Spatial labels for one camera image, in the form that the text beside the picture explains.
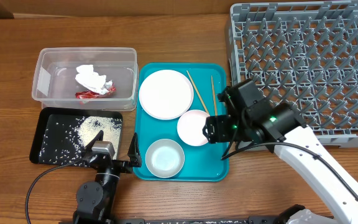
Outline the grey white bowl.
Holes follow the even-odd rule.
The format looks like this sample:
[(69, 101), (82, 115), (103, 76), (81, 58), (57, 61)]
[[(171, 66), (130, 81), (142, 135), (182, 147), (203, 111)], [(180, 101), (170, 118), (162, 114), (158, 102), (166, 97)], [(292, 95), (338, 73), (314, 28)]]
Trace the grey white bowl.
[(167, 179), (177, 175), (185, 163), (185, 153), (174, 140), (159, 139), (145, 153), (145, 164), (151, 174)]

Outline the red sauce packet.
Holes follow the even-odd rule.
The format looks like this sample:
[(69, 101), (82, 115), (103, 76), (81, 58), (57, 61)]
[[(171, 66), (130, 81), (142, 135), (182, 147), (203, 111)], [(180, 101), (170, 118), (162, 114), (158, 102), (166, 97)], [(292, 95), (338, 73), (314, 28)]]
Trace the red sauce packet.
[(103, 85), (99, 93), (91, 90), (86, 90), (75, 93), (75, 96), (78, 99), (105, 98), (112, 95), (115, 91), (116, 88), (114, 86), (114, 83), (112, 82), (112, 80), (110, 80)]

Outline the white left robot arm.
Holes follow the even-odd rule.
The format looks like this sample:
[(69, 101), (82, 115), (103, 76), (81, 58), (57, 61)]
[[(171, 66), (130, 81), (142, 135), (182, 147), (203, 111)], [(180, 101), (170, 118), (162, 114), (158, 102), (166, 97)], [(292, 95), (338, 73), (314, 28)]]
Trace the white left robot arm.
[(82, 184), (76, 193), (77, 207), (73, 223), (113, 223), (111, 209), (122, 173), (131, 174), (133, 168), (142, 166), (138, 135), (132, 137), (128, 161), (114, 159), (114, 146), (103, 141), (103, 132), (85, 146), (81, 156), (88, 167), (96, 170), (94, 181)]

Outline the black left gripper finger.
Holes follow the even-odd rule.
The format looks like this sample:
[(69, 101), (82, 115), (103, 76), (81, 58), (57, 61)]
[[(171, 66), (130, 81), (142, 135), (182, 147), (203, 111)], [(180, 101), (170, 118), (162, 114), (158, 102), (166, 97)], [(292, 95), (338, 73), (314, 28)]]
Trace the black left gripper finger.
[(102, 141), (103, 140), (103, 130), (100, 130), (97, 135), (85, 146), (84, 150), (85, 152), (90, 152), (91, 148), (95, 144), (96, 141)]
[(139, 149), (139, 140), (138, 134), (134, 133), (131, 141), (131, 145), (129, 147), (128, 153), (129, 164), (132, 167), (141, 167), (142, 166), (142, 158)]

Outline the large white plate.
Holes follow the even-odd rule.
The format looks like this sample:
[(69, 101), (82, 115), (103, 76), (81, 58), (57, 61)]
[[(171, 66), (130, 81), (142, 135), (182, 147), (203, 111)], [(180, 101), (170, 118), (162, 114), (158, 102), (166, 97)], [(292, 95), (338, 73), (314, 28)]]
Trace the large white plate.
[(180, 117), (192, 105), (193, 86), (182, 73), (159, 70), (142, 82), (139, 101), (142, 109), (151, 117), (169, 120)]

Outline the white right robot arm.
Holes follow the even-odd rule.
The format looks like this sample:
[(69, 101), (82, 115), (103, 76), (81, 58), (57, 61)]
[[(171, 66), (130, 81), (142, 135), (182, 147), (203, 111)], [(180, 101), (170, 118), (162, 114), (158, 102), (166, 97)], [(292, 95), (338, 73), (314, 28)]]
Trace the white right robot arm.
[(276, 107), (248, 79), (226, 87), (218, 100), (226, 115), (209, 116), (203, 134), (211, 144), (247, 142), (222, 159), (265, 146), (291, 166), (313, 189), (333, 217), (312, 213), (294, 205), (277, 215), (274, 223), (358, 223), (358, 182), (320, 143), (297, 110), (287, 103)]

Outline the white napkin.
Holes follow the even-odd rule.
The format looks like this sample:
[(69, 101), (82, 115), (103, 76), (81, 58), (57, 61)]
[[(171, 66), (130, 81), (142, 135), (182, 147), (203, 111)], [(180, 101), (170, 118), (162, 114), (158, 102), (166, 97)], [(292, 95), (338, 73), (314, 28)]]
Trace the white napkin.
[(94, 71), (93, 65), (80, 65), (76, 68), (78, 74), (75, 80), (88, 90), (99, 93), (103, 85), (108, 82), (105, 75)]

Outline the pink white bowl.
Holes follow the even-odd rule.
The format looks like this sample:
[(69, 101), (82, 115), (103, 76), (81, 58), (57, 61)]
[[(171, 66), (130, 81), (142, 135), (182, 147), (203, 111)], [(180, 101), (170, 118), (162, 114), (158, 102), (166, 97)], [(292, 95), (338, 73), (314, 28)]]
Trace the pink white bowl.
[(203, 146), (208, 140), (203, 134), (206, 124), (207, 112), (201, 110), (189, 110), (180, 116), (177, 123), (177, 133), (180, 139), (190, 146)]

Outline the wooden chopstick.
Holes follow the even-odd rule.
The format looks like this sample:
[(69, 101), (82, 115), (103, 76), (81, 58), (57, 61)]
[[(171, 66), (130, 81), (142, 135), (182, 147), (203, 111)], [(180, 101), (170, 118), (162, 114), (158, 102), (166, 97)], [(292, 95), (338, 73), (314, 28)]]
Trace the wooden chopstick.
[(187, 75), (188, 75), (188, 77), (190, 79), (191, 84), (193, 85), (193, 88), (194, 88), (194, 90), (195, 90), (195, 92), (196, 92), (196, 94), (197, 94), (197, 96), (198, 96), (198, 98), (199, 98), (199, 100), (200, 100), (205, 112), (209, 115), (209, 111), (208, 111), (208, 109), (207, 109), (207, 107), (206, 107), (206, 105), (205, 105), (205, 103), (203, 101), (203, 98), (202, 98), (200, 92), (198, 91), (197, 86), (195, 85), (195, 82), (194, 82), (190, 72), (188, 70), (186, 70), (186, 73), (187, 73)]
[(215, 87), (214, 87), (213, 76), (211, 76), (211, 91), (212, 91), (212, 94), (213, 94), (214, 115), (217, 116), (218, 115), (218, 110), (217, 110), (216, 92), (215, 92)]

